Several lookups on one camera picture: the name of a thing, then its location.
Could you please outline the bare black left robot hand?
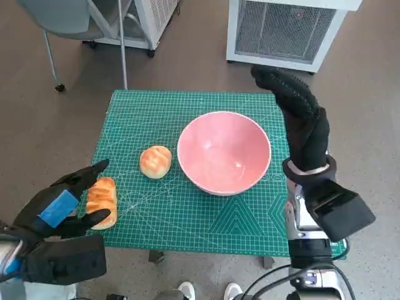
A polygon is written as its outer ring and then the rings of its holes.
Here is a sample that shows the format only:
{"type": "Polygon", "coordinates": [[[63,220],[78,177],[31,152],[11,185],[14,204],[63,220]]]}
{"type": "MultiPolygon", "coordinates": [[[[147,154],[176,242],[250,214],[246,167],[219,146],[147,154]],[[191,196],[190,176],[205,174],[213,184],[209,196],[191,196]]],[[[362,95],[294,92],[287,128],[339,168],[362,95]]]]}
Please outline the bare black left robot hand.
{"type": "Polygon", "coordinates": [[[81,202],[83,192],[94,185],[108,164],[109,160],[104,159],[67,174],[39,191],[22,208],[9,231],[31,248],[52,236],[65,239],[85,235],[88,229],[105,220],[110,210],[100,209],[81,218],[70,214],[81,202]]]}

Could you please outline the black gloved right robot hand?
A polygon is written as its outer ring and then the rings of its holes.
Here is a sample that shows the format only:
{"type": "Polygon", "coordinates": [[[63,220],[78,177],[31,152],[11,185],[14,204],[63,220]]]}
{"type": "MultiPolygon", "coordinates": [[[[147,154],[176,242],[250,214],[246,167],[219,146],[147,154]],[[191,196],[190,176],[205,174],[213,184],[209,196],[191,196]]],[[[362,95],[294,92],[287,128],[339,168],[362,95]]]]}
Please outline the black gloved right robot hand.
{"type": "Polygon", "coordinates": [[[302,172],[327,165],[329,122],[309,86],[296,76],[269,66],[253,66],[256,86],[271,91],[282,111],[290,160],[302,172]]]}

